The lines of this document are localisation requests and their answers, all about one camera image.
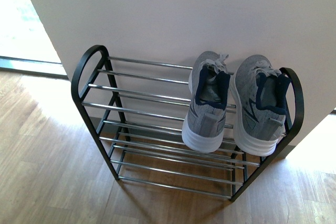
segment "white sole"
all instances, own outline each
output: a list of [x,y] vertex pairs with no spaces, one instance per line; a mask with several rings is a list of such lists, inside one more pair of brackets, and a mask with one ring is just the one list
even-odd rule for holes
[[190,149],[198,152],[209,153],[217,150],[223,141],[224,131],[215,137],[203,137],[192,132],[188,126],[188,114],[182,126],[182,140]]
[[230,92],[236,102],[237,112],[235,124],[233,127],[234,139],[237,146],[244,152],[252,155],[265,157],[272,154],[277,146],[278,140],[264,141],[250,136],[244,129],[243,117],[241,112],[242,104],[239,99],[238,91],[236,88],[236,73],[230,80]]

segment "sunlight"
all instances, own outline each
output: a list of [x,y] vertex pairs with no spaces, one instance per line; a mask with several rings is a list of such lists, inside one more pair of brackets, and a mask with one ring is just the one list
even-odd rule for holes
[[336,116],[328,115],[287,156],[306,169],[330,172],[336,170],[335,141]]
[[46,117],[61,124],[83,123],[72,101],[69,81],[23,76],[22,83]]
[[0,55],[60,62],[30,0],[0,0]]

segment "shoe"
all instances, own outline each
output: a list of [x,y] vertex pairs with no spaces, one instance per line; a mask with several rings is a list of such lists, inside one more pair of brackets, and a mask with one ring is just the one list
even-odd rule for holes
[[182,127],[182,140],[192,150],[209,153],[223,141],[230,75],[221,56],[206,51],[196,60],[189,76],[192,93]]
[[234,139],[244,152],[268,156],[284,132],[286,93],[291,79],[262,55],[248,57],[230,82],[236,102]]

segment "chrome rod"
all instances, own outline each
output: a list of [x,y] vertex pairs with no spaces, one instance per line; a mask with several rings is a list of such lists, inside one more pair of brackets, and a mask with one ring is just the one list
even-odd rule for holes
[[236,145],[235,140],[232,137],[224,136],[223,143]]
[[159,153],[159,152],[141,150],[141,149],[136,149],[136,148],[131,148],[131,147],[123,147],[123,146],[119,146],[119,145],[115,145],[115,147],[118,148],[118,149],[125,150],[126,152],[129,152],[129,153],[150,155],[150,156],[153,156],[153,157],[167,157],[167,158],[171,158],[171,159],[179,159],[179,160],[188,161],[188,162],[199,164],[199,165],[206,164],[206,165],[208,165],[210,167],[213,167],[213,168],[244,169],[243,166],[223,164],[223,163],[218,163],[218,162],[213,162],[213,161],[208,161],[208,160],[203,160],[203,159],[198,159],[198,158],[176,156],[176,155],[171,155],[171,154],[167,154],[167,153]]
[[158,157],[158,156],[155,156],[155,155],[143,154],[143,153],[132,152],[132,151],[125,151],[125,153],[129,153],[129,154],[132,154],[132,155],[151,157],[151,158],[157,158],[157,159],[160,159],[160,160],[165,160],[165,161],[170,161],[170,162],[177,162],[177,163],[181,163],[181,164],[199,165],[199,166],[208,167],[208,168],[217,168],[217,169],[222,169],[222,170],[233,171],[232,168],[214,167],[214,166],[211,166],[211,165],[205,165],[205,164],[200,164],[200,163],[193,163],[193,162],[188,162],[188,161],[182,161],[182,160],[179,160],[179,159],[176,159],[176,158]]
[[237,164],[245,164],[245,165],[251,165],[251,166],[256,166],[258,167],[258,163],[253,163],[253,162],[248,162],[248,161],[241,161],[237,159],[231,159],[229,156],[225,155],[219,155],[219,154],[210,154],[210,153],[198,153],[195,151],[191,150],[185,150],[185,149],[180,149],[176,147],[169,147],[169,146],[164,146],[164,145],[156,145],[156,144],[148,144],[148,143],[142,143],[142,142],[136,142],[136,141],[124,141],[124,140],[118,140],[114,138],[108,138],[108,137],[99,137],[100,140],[103,141],[111,141],[111,142],[116,142],[124,145],[132,145],[136,147],[142,147],[142,148],[148,148],[148,149],[154,149],[154,150],[159,150],[159,151],[165,151],[165,152],[173,152],[173,153],[179,153],[183,155],[191,155],[191,156],[196,156],[196,157],[202,157],[202,158],[212,158],[216,160],[221,160],[223,162],[228,162],[228,163],[237,163]]
[[154,128],[154,129],[162,129],[162,130],[168,130],[168,131],[182,132],[181,129],[171,128],[171,127],[164,127],[164,126],[158,126],[158,125],[147,124],[147,123],[136,123],[136,122],[130,122],[130,121],[126,121],[126,123],[127,124],[131,124],[131,125],[137,125],[137,126],[144,126],[144,127]]
[[[156,138],[156,137],[149,137],[149,136],[136,135],[136,134],[128,134],[128,133],[122,133],[122,132],[119,133],[119,134],[123,135],[123,136],[130,136],[130,137],[142,138],[142,139],[147,139],[147,140],[154,140],[154,141],[158,141],[158,142],[177,144],[177,145],[185,145],[183,142],[171,141],[171,140],[166,140],[166,139],[161,139],[161,138]],[[222,148],[218,148],[217,151],[235,153],[235,154],[243,154],[244,153],[244,152],[238,152],[238,151],[235,151],[235,150],[227,150],[227,149],[222,149]]]
[[166,188],[179,189],[179,190],[183,190],[183,191],[191,191],[193,193],[206,194],[206,195],[210,195],[210,196],[221,197],[221,198],[225,198],[225,199],[231,199],[231,196],[209,193],[207,191],[194,190],[194,189],[189,189],[189,188],[179,187],[179,186],[170,186],[170,185],[166,185],[166,184],[154,183],[154,182],[150,182],[150,181],[147,181],[147,180],[141,180],[141,179],[136,179],[136,178],[127,178],[127,177],[123,177],[123,176],[119,176],[119,178],[123,179],[123,180],[129,180],[129,181],[133,181],[133,182],[144,183],[144,184],[149,184],[149,185],[154,185],[154,186],[161,186],[161,187],[166,187]]
[[188,70],[193,69],[192,67],[188,67],[188,66],[180,66],[180,65],[170,64],[170,63],[148,61],[148,60],[135,60],[135,59],[127,59],[127,58],[119,58],[119,57],[108,57],[108,59],[126,61],[126,62],[131,62],[131,63],[146,64],[146,65],[155,65],[155,66],[161,66],[161,67],[180,68],[180,69],[188,69]]
[[129,123],[120,123],[120,122],[110,121],[110,120],[104,120],[103,122],[107,123],[107,124],[112,124],[112,125],[117,125],[117,126],[130,128],[130,129],[154,131],[154,132],[160,132],[160,133],[164,133],[164,134],[177,135],[177,136],[181,136],[181,131],[182,131],[181,130],[180,132],[173,132],[173,131],[167,131],[167,130],[162,130],[162,129],[150,128],[150,127],[147,127],[147,126],[139,126],[139,125],[129,124]]
[[142,98],[142,97],[135,97],[132,95],[125,95],[125,94],[119,94],[120,97],[129,98],[129,99],[137,99],[141,101],[148,101],[148,102],[159,102],[159,103],[166,103],[171,105],[180,105],[180,106],[186,106],[189,107],[189,104],[186,103],[180,103],[180,102],[170,102],[170,101],[163,101],[163,100],[157,100],[157,99],[149,99],[149,98]]
[[174,174],[174,175],[181,175],[181,176],[191,177],[191,178],[205,179],[205,180],[209,180],[209,181],[214,181],[214,182],[219,182],[219,183],[226,183],[226,184],[230,184],[230,185],[238,185],[238,186],[242,186],[243,185],[243,183],[233,182],[231,180],[226,180],[226,179],[212,178],[212,177],[206,177],[206,176],[201,176],[201,175],[194,175],[194,174],[189,174],[189,173],[175,172],[175,171],[172,171],[172,170],[159,169],[159,168],[154,168],[154,167],[150,167],[150,166],[138,165],[138,164],[127,163],[127,162],[121,162],[121,161],[116,161],[116,160],[111,160],[111,162],[115,163],[115,164],[124,165],[124,166],[136,167],[136,168],[141,168],[141,169],[146,169],[146,170],[153,170],[153,171],[156,171],[156,172],[169,173],[169,174]]
[[155,98],[162,98],[162,99],[169,99],[169,100],[174,100],[174,101],[190,103],[190,99],[170,97],[168,95],[159,95],[159,94],[152,94],[152,93],[146,93],[146,92],[140,92],[140,91],[127,90],[127,89],[119,89],[119,88],[113,88],[113,87],[107,87],[107,86],[100,86],[96,84],[89,84],[89,87],[94,88],[94,89],[112,91],[112,92],[122,92],[122,93],[142,95],[145,97],[155,97]]
[[139,79],[144,79],[144,80],[164,81],[164,82],[171,82],[171,83],[188,85],[187,81],[177,81],[177,80],[170,80],[170,79],[157,78],[157,77],[151,77],[151,76],[142,76],[140,74],[135,74],[135,73],[122,73],[122,72],[116,72],[116,71],[111,71],[111,70],[103,70],[103,69],[98,69],[97,71],[101,72],[101,73],[112,74],[114,76],[125,76],[125,77],[139,78]]
[[[192,150],[186,150],[186,149],[181,149],[181,148],[171,147],[171,146],[165,146],[165,145],[159,145],[159,144],[150,144],[150,143],[144,143],[144,142],[138,142],[138,141],[130,141],[129,142],[129,141],[124,141],[124,140],[119,140],[119,139],[114,139],[114,138],[109,138],[109,137],[103,137],[103,136],[99,137],[99,139],[104,140],[104,141],[112,141],[112,142],[125,144],[125,145],[133,145],[133,146],[142,147],[142,148],[151,148],[151,149],[168,151],[168,152],[175,152],[175,153],[186,154],[186,155],[197,154],[195,151],[192,151]],[[225,155],[203,153],[202,157],[208,157],[208,158],[223,157],[223,158],[229,159],[229,161],[231,162],[230,157],[225,156]]]
[[109,105],[103,105],[103,104],[97,104],[97,103],[82,102],[82,105],[83,106],[88,106],[88,107],[93,107],[93,108],[105,109],[105,110],[119,111],[119,112],[124,112],[124,113],[147,115],[147,116],[152,116],[152,117],[155,117],[155,118],[164,118],[164,119],[170,119],[170,120],[176,120],[176,121],[184,121],[184,118],[176,118],[174,116],[153,114],[153,113],[143,112],[143,111],[139,111],[139,110],[131,110],[131,109],[125,109],[125,108],[122,108],[122,107],[109,106]]

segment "metal shoe rack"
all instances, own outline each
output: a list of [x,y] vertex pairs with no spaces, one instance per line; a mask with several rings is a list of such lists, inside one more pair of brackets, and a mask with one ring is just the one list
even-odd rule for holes
[[[89,77],[81,80],[82,73],[93,55],[98,55],[100,60],[88,74]],[[228,136],[224,137],[219,150],[214,153],[195,152],[182,142],[181,128],[184,117],[125,106],[136,106],[142,101],[153,104],[153,107],[159,104],[160,107],[174,108],[168,109],[172,113],[182,110],[186,114],[189,98],[144,92],[142,87],[139,87],[140,90],[129,90],[124,89],[122,85],[117,86],[117,82],[123,84],[127,78],[137,78],[147,82],[160,82],[167,87],[172,84],[184,85],[183,88],[188,89],[187,81],[114,71],[112,63],[114,67],[117,62],[147,67],[151,65],[160,69],[173,68],[174,71],[192,70],[191,67],[168,63],[110,57],[106,47],[101,45],[91,47],[82,56],[71,82],[72,98],[116,180],[142,183],[149,189],[156,185],[166,188],[165,190],[181,189],[234,201],[291,142],[302,126],[304,105],[300,81],[293,70],[281,68],[281,72],[292,79],[295,119],[292,123],[290,115],[287,115],[286,132],[283,133],[273,154],[256,157],[242,152],[232,138],[231,131],[234,125],[229,123],[225,125]],[[100,78],[106,78],[108,85],[97,84],[96,80]],[[98,91],[103,92],[105,98],[108,97],[106,103],[96,102],[98,96],[95,92]],[[235,107],[234,104],[228,104],[227,115],[234,116]],[[100,111],[98,119],[96,116],[90,116],[95,115],[94,110]],[[161,124],[147,123],[148,119]],[[167,122],[167,125],[175,122],[178,126],[166,126],[164,122]]]

